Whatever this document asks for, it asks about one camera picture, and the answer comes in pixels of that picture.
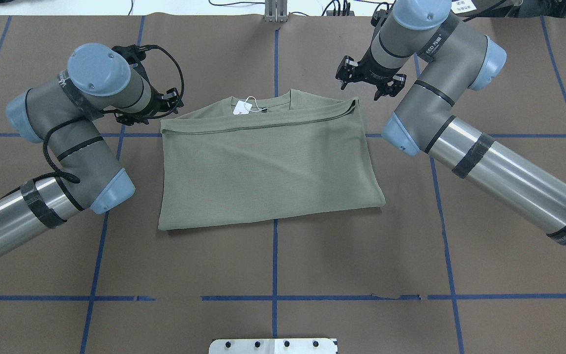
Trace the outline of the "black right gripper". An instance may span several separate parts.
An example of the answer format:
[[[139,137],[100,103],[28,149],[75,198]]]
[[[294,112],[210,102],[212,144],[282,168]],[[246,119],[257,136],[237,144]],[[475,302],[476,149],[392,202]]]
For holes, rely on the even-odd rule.
[[[385,68],[366,52],[358,63],[350,56],[344,56],[337,68],[335,78],[344,90],[348,83],[365,82],[375,85],[374,101],[383,96],[396,97],[406,84],[407,75],[397,74],[401,67]]]

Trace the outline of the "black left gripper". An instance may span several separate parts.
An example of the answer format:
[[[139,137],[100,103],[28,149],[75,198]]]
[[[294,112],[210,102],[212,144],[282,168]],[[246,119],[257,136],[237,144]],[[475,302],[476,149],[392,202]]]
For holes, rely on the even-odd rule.
[[[161,94],[149,84],[143,84],[143,91],[139,100],[130,107],[119,108],[115,113],[117,123],[126,126],[135,123],[149,124],[151,119],[159,119],[177,112],[181,107],[181,96],[177,88],[167,90]]]

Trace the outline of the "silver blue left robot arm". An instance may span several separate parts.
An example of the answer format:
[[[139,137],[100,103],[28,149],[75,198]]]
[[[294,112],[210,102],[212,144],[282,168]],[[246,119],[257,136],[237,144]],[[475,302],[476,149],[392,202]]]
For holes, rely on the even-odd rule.
[[[184,87],[157,91],[143,66],[159,45],[108,47],[85,43],[54,79],[25,90],[7,104],[11,127],[40,143],[49,173],[0,198],[0,257],[81,211],[102,214],[134,195],[132,180],[94,121],[113,114],[132,126],[175,114]]]

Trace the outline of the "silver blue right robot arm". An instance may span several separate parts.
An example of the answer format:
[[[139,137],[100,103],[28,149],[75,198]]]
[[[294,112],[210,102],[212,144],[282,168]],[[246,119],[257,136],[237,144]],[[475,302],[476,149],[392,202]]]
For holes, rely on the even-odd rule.
[[[406,83],[405,63],[426,62],[382,138],[407,155],[424,152],[566,247],[566,182],[454,112],[466,91],[500,74],[505,49],[454,14],[450,0],[397,0],[373,27],[363,57],[341,60],[335,77],[342,88],[368,83],[375,100],[395,97]]]

